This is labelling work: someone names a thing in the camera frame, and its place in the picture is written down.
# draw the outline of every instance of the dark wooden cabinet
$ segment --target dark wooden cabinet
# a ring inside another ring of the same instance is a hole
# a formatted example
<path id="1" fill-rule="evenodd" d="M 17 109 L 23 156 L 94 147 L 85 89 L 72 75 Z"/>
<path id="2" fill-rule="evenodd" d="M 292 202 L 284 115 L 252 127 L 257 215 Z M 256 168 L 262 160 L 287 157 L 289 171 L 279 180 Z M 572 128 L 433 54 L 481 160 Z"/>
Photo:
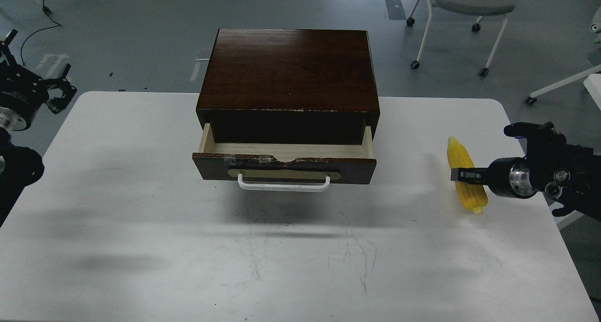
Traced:
<path id="1" fill-rule="evenodd" d="M 193 160 L 204 179 L 323 172 L 368 184 L 380 109 L 367 32 L 220 29 L 197 114 Z"/>

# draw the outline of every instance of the corn cob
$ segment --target corn cob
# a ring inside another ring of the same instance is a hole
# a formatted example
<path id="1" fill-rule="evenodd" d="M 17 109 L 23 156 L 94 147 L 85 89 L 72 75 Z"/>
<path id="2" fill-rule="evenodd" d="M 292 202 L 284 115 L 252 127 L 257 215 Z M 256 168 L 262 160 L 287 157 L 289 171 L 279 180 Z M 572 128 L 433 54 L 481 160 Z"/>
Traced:
<path id="1" fill-rule="evenodd" d="M 447 158 L 450 168 L 473 168 L 474 163 L 468 150 L 455 137 L 448 140 Z M 482 185 L 470 185 L 455 181 L 455 188 L 462 205 L 477 215 L 482 214 L 482 208 L 488 204 L 488 197 Z"/>

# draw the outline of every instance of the scratch mark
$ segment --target scratch mark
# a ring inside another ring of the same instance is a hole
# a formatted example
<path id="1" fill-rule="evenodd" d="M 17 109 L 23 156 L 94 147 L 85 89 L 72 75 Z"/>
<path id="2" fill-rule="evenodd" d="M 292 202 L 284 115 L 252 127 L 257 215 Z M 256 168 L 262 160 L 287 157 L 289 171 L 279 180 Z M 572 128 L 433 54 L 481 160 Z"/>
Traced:
<path id="1" fill-rule="evenodd" d="M 254 278 L 255 280 L 261 279 L 261 273 L 259 273 L 259 260 L 257 256 L 255 256 L 255 249 L 253 247 L 253 226 L 249 224 L 248 226 L 248 247 L 251 250 L 251 265 L 253 266 L 253 270 L 251 273 L 251 280 Z"/>
<path id="2" fill-rule="evenodd" d="M 45 258 L 42 258 L 41 260 L 39 260 L 39 261 L 37 261 L 36 263 L 32 264 L 32 266 L 35 266 L 36 264 L 38 264 L 38 263 L 42 262 L 43 260 L 45 260 L 45 259 L 47 259 L 47 258 L 49 258 L 49 257 L 50 257 L 50 255 L 48 255 L 48 256 L 47 256 L 47 257 L 45 257 Z"/>
<path id="3" fill-rule="evenodd" d="M 268 240 L 269 240 L 269 238 L 268 238 L 268 237 L 266 237 L 266 238 L 265 238 L 265 240 L 263 241 L 263 251 L 264 251 L 264 253 L 263 253 L 263 258 L 264 258 L 264 260 L 265 260 L 265 261 L 267 260 L 267 246 L 268 246 Z"/>
<path id="4" fill-rule="evenodd" d="M 344 263 L 346 263 L 347 256 L 348 256 L 348 263 L 350 263 L 352 260 L 352 254 L 350 253 L 350 250 L 348 249 L 348 240 L 346 241 L 346 252 L 344 252 L 344 259 L 343 259 Z"/>
<path id="5" fill-rule="evenodd" d="M 130 170 L 126 170 L 126 169 L 123 169 L 123 168 L 117 168 L 117 167 L 114 167 L 114 168 L 93 168 L 91 170 L 121 170 L 121 171 L 129 173 L 129 174 L 134 174 L 134 172 L 132 172 Z"/>
<path id="6" fill-rule="evenodd" d="M 75 296 L 71 299 L 71 302 L 74 302 L 75 300 L 77 300 L 79 297 L 82 296 L 83 293 L 84 293 L 83 291 L 78 292 L 77 296 Z"/>
<path id="7" fill-rule="evenodd" d="M 376 266 L 376 260 L 378 259 L 378 247 L 375 243 L 367 240 L 367 243 L 369 243 L 370 245 L 373 245 L 374 247 L 374 261 L 371 263 L 371 271 L 374 270 L 374 267 Z"/>
<path id="8" fill-rule="evenodd" d="M 359 277 L 359 279 L 361 279 L 361 283 L 363 284 L 363 289 L 365 290 L 365 295 L 367 295 L 367 273 L 368 273 L 368 267 L 367 267 L 367 252 L 365 251 L 365 248 L 363 248 L 363 246 L 361 245 L 361 243 L 359 243 L 359 239 L 357 239 L 357 237 L 353 236 L 354 240 L 356 241 L 357 245 L 359 246 L 359 248 L 361 248 L 361 251 L 363 253 L 363 257 L 365 258 L 365 267 L 364 267 L 364 271 L 363 271 L 363 277 L 361 279 L 361 277 Z"/>

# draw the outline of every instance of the open drawer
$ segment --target open drawer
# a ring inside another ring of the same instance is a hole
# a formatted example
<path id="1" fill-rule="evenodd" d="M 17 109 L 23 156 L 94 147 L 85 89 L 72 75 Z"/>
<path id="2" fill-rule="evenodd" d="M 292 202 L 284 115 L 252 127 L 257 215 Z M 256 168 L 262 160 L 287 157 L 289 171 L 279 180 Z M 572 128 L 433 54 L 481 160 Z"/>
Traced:
<path id="1" fill-rule="evenodd" d="M 263 144 L 215 142 L 205 123 L 193 161 L 205 180 L 369 184 L 376 168 L 372 132 L 363 131 L 358 145 Z"/>

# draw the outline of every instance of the gray floor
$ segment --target gray floor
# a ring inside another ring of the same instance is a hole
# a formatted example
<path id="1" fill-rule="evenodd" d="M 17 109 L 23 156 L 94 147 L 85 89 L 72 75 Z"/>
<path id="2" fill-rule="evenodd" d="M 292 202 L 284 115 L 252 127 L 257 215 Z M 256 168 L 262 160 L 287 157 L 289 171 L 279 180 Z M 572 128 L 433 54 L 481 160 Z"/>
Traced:
<path id="1" fill-rule="evenodd" d="M 409 14 L 415 0 L 401 1 Z M 208 57 L 221 27 L 361 29 L 369 31 L 379 95 L 492 98 L 513 122 L 553 121 L 569 142 L 599 151 L 601 110 L 581 81 L 543 95 L 534 106 L 524 99 L 591 67 L 586 59 L 597 45 L 588 25 L 600 2 L 517 0 L 487 78 L 477 72 L 500 18 L 485 19 L 474 34 L 474 18 L 434 10 L 422 67 L 410 70 L 427 20 L 425 4 L 408 28 L 404 21 L 389 20 L 385 0 L 46 0 L 64 26 L 32 37 L 23 56 L 30 69 L 46 76 L 57 58 L 47 55 L 68 55 L 62 63 L 73 65 L 69 77 L 78 95 L 123 89 L 197 92 L 206 64 L 196 67 L 195 59 Z M 0 0 L 0 32 L 19 31 L 11 46 L 15 55 L 28 34 L 50 25 L 34 1 Z M 13 142 L 43 153 L 67 113 L 41 110 L 30 130 L 14 133 Z M 601 268 L 599 258 L 588 255 L 599 250 L 600 231 L 599 222 L 584 218 L 562 232 L 589 294 L 596 297 L 601 297 Z"/>

